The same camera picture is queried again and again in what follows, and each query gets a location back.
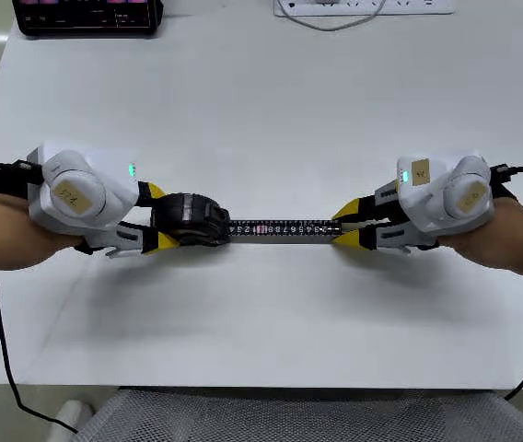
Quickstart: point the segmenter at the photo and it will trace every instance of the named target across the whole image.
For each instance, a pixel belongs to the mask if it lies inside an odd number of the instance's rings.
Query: white cable
[[[278,2],[278,5],[280,6],[280,9],[282,9],[282,13],[284,14],[284,16],[286,18],[288,18],[290,21],[293,21],[293,22],[297,23],[300,26],[304,26],[305,28],[311,28],[311,29],[314,29],[314,30],[320,30],[322,32],[334,32],[336,30],[349,29],[349,28],[353,28],[354,26],[363,25],[364,23],[367,23],[368,21],[373,20],[374,18],[376,18],[376,16],[378,14],[380,14],[380,11],[384,7],[384,5],[387,3],[387,0],[380,0],[380,4],[378,5],[378,7],[374,10],[374,12],[372,14],[370,14],[367,17],[360,18],[359,20],[355,20],[355,21],[352,21],[350,23],[346,23],[344,25],[335,26],[333,28],[322,28],[320,26],[313,25],[311,23],[307,23],[306,21],[299,20],[296,17],[292,17],[290,14],[288,14],[286,12],[286,9],[285,9],[284,5],[282,4],[283,1],[284,0],[276,0],[276,2]]]

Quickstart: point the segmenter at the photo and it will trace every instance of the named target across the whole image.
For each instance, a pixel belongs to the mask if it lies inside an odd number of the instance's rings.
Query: white table
[[[460,0],[321,34],[270,0],[168,0],[153,40],[26,41],[0,65],[0,161],[42,140],[130,148],[139,175],[234,218],[324,218],[398,156],[523,165],[523,2]],[[511,186],[523,202],[523,177]],[[523,278],[450,250],[231,245],[0,273],[17,380],[513,387]],[[0,382],[5,382],[0,359]]]

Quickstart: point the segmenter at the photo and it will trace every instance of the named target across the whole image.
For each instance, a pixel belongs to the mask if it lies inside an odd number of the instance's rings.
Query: power strip
[[[339,0],[335,3],[318,3],[317,0],[282,0],[286,12],[293,17],[321,16],[369,16],[380,0]],[[454,0],[387,0],[380,15],[400,14],[452,14],[455,12]],[[284,13],[274,0],[273,12],[278,17]]]

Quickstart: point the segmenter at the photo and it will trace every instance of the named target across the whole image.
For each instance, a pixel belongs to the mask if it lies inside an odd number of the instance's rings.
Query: hand
[[[486,267],[523,274],[523,206],[510,198],[494,200],[494,218],[469,233],[439,238],[444,246]]]
[[[29,218],[28,202],[0,194],[0,270],[30,267],[81,240],[37,226]]]

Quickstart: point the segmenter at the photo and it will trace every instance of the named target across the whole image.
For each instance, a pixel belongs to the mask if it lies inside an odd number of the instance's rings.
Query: beige label sticker
[[[458,209],[469,214],[474,206],[488,192],[486,186],[479,181],[474,182],[458,201]]]
[[[411,164],[413,175],[413,186],[423,186],[429,184],[429,159],[420,159]]]
[[[52,190],[52,193],[78,215],[82,215],[92,206],[89,199],[68,180],[61,181],[57,187]]]

